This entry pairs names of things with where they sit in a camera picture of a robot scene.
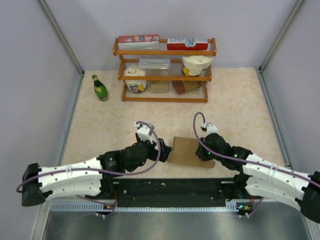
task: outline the gray wall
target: gray wall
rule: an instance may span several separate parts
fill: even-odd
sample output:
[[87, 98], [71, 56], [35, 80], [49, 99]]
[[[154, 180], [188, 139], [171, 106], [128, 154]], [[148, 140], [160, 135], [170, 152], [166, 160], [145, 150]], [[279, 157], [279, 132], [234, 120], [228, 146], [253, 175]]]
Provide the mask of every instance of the gray wall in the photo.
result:
[[37, 207], [15, 192], [28, 164], [54, 165], [80, 76], [36, 0], [0, 8], [0, 239], [27, 240]]
[[320, 171], [320, 1], [306, 1], [265, 70], [294, 167]]
[[115, 37], [216, 38], [215, 66], [260, 66], [296, 0], [47, 0], [85, 70], [117, 69]]

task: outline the red and white box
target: red and white box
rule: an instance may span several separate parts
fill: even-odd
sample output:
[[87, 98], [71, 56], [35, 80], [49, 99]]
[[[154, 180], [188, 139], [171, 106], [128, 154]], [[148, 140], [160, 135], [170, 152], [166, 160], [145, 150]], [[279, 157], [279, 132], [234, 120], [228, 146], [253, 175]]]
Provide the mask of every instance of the red and white box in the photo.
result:
[[127, 49], [158, 49], [159, 34], [119, 36], [119, 50]]
[[208, 40], [205, 37], [169, 37], [168, 50], [207, 50]]

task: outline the cardboard box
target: cardboard box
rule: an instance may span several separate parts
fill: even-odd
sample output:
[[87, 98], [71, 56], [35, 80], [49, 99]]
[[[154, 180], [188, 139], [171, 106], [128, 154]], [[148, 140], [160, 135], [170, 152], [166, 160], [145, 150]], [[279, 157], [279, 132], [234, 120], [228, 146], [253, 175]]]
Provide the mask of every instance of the cardboard box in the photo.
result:
[[153, 93], [165, 93], [169, 90], [168, 81], [153, 80], [150, 81], [150, 90]]
[[175, 136], [173, 138], [173, 150], [167, 162], [196, 168], [214, 168], [216, 165], [214, 160], [202, 161], [196, 155], [198, 146], [197, 139]]

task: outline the small brown box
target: small brown box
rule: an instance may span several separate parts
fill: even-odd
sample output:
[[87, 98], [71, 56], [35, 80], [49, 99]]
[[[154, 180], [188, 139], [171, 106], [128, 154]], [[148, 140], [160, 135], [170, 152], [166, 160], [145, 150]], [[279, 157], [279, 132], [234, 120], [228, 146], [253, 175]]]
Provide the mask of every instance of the small brown box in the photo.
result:
[[201, 87], [201, 81], [172, 81], [177, 94], [184, 94]]
[[169, 90], [168, 81], [153, 80], [150, 81], [150, 90], [153, 93], [165, 93]]
[[173, 150], [169, 155], [168, 163], [191, 166], [197, 168], [214, 168], [215, 161], [202, 161], [197, 155], [199, 142], [197, 139], [175, 136]]

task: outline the plastic container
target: plastic container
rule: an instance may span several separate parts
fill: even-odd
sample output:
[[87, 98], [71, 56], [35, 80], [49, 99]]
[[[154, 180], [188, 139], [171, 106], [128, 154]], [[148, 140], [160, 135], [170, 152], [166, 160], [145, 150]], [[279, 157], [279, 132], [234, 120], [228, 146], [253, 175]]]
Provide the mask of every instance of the plastic container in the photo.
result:
[[167, 70], [170, 68], [170, 59], [140, 58], [139, 68]]

